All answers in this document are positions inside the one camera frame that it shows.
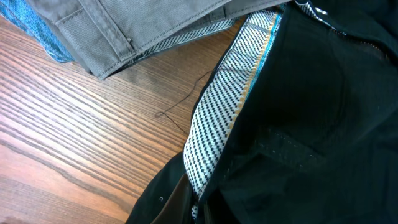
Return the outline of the black shorts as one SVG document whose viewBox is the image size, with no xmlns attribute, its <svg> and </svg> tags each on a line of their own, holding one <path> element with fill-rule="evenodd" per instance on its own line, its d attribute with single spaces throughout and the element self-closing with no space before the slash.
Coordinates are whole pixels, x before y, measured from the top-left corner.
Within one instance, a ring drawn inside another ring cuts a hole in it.
<svg viewBox="0 0 398 224">
<path fill-rule="evenodd" d="M 128 223 L 396 223 L 397 1 L 250 13 Z"/>
</svg>

